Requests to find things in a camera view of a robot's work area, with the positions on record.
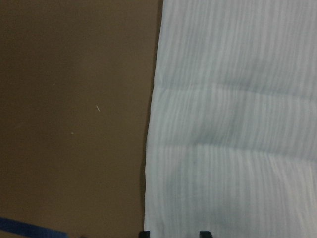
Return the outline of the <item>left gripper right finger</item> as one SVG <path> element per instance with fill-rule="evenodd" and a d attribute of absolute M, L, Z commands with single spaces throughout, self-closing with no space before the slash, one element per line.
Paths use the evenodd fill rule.
<path fill-rule="evenodd" d="M 199 231 L 200 238 L 213 238 L 210 231 Z"/>

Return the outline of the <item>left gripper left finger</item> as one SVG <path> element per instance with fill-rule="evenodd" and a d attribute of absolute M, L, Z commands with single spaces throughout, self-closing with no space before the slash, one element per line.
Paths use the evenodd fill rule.
<path fill-rule="evenodd" d="M 150 231 L 140 231 L 139 238 L 150 238 L 151 232 Z"/>

